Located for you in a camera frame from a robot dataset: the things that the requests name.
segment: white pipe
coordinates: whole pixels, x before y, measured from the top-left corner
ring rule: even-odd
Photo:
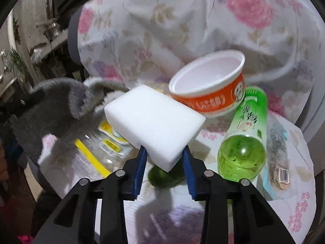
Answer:
[[[14,50],[17,51],[17,45],[16,45],[16,40],[14,35],[14,16],[12,10],[10,11],[7,18],[7,30],[8,30],[8,40],[9,40],[10,49],[13,48]]]

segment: panda logo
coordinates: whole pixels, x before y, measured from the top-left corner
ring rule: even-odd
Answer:
[[[240,81],[237,83],[235,90],[234,90],[234,95],[236,97],[236,102],[241,101],[241,99],[244,96],[244,84],[243,81]]]

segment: floral fabric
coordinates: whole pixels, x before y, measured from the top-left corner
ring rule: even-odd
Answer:
[[[321,40],[298,0],[90,0],[79,19],[81,62],[93,76],[158,85],[223,49],[246,56],[247,85],[291,122],[315,81]]]

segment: yellow strip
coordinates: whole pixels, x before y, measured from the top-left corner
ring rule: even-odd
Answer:
[[[95,167],[97,171],[100,172],[105,178],[111,174],[111,172],[106,169],[99,161],[95,158],[95,156],[86,148],[86,146],[79,140],[76,139],[74,144],[77,148],[84,154],[84,156],[90,161],[90,163]]]

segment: barcode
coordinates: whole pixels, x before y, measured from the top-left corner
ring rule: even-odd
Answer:
[[[279,182],[289,183],[289,172],[287,169],[279,169]]]

